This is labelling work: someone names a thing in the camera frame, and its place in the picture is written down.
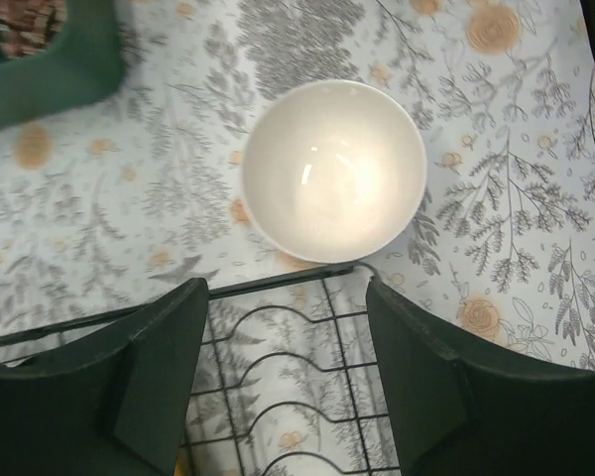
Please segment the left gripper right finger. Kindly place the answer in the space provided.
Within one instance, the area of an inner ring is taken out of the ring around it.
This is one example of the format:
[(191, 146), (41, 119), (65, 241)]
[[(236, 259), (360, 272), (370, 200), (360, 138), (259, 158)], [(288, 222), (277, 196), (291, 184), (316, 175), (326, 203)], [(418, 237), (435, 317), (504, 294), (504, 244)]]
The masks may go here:
[(503, 348), (379, 279), (367, 313), (406, 475), (595, 475), (595, 372)]

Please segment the yellow bowl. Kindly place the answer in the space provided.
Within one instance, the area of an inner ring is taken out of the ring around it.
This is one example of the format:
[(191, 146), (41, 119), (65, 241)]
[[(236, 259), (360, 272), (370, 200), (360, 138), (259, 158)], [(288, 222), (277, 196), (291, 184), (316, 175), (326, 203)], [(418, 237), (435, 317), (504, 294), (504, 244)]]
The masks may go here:
[(184, 476), (183, 467), (181, 465), (180, 460), (177, 460), (177, 465), (175, 469), (175, 476)]

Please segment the black wire dish rack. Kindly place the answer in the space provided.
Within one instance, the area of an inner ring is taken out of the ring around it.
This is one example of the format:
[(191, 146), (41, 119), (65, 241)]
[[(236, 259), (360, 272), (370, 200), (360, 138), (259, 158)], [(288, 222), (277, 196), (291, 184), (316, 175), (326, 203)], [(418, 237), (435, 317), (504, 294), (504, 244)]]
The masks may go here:
[[(178, 448), (184, 475), (400, 473), (363, 298), (368, 278), (360, 266), (339, 265), (208, 288)], [(39, 306), (31, 327), (9, 322), (0, 365), (159, 298), (108, 311)]]

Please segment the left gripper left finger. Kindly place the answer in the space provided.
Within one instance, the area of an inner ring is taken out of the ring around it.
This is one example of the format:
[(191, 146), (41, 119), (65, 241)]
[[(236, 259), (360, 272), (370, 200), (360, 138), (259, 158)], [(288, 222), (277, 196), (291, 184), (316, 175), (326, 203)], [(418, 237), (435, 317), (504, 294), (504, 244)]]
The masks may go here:
[(0, 365), (0, 475), (171, 475), (208, 313), (192, 279), (19, 365)]

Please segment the plain white bowl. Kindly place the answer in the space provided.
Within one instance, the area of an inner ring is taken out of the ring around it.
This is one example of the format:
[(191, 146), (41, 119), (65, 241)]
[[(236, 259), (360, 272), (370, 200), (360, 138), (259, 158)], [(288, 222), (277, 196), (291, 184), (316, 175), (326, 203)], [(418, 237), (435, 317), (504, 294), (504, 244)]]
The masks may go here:
[(425, 192), (427, 156), (396, 99), (328, 79), (265, 108), (246, 140), (240, 178), (243, 209), (270, 244), (337, 264), (376, 253), (408, 227)]

